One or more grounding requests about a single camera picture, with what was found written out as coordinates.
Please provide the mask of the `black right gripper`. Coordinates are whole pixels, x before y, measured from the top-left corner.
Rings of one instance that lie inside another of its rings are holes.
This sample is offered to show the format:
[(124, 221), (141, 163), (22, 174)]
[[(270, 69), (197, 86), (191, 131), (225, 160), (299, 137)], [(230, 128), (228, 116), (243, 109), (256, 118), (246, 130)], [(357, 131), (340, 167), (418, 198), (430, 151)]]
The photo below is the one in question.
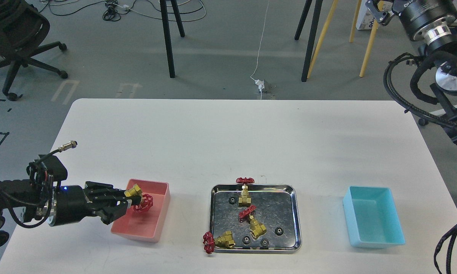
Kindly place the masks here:
[(390, 0), (366, 0), (365, 6), (373, 15), (376, 24), (386, 26), (396, 14), (411, 41), (423, 39), (429, 25), (443, 22), (453, 23), (457, 19), (457, 9), (451, 0), (395, 0), (392, 10), (379, 7), (381, 2)]

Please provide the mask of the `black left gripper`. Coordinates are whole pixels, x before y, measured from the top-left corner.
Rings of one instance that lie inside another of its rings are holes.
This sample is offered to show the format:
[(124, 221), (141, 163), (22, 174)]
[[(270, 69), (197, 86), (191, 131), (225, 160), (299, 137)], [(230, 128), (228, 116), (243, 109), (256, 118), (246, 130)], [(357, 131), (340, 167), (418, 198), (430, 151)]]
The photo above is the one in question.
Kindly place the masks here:
[(124, 216), (129, 207), (130, 196), (126, 191), (113, 188), (113, 185), (85, 182), (78, 185), (59, 187), (54, 195), (54, 206), (48, 218), (48, 225), (59, 226), (80, 222), (84, 217), (100, 217), (108, 225)]

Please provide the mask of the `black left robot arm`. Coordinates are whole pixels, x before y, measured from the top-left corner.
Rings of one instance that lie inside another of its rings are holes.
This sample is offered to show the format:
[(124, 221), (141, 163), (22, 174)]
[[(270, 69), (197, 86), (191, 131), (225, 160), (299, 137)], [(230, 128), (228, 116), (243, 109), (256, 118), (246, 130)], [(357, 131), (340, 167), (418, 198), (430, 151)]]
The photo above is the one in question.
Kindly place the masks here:
[(27, 166), (27, 179), (0, 182), (0, 247), (9, 239), (2, 230), (5, 224), (3, 211), (7, 209), (13, 220), (24, 228), (35, 228), (45, 222), (59, 226), (80, 222), (84, 217), (100, 217), (108, 225), (124, 216), (131, 206), (142, 203), (140, 187), (117, 189), (113, 185), (86, 182), (63, 186), (67, 179), (65, 166), (56, 157), (77, 142), (70, 141)]

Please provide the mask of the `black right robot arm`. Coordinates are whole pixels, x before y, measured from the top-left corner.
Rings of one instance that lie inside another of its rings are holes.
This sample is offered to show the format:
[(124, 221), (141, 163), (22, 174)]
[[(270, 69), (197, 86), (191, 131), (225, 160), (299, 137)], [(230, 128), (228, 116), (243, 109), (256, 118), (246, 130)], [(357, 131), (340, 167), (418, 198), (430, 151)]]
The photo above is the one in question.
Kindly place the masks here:
[[(390, 61), (384, 71), (383, 85), (391, 98), (406, 112), (420, 118), (419, 124), (441, 126), (457, 145), (457, 107), (447, 96), (457, 96), (457, 10), (451, 0), (393, 0), (390, 11), (380, 11), (376, 0), (366, 7), (376, 24), (387, 25), (398, 17), (407, 37), (417, 44), (418, 54), (404, 53)], [(442, 116), (429, 113), (404, 99), (392, 83), (392, 71), (402, 61), (414, 61), (417, 68), (410, 80), (413, 95), (427, 104), (440, 104)]]

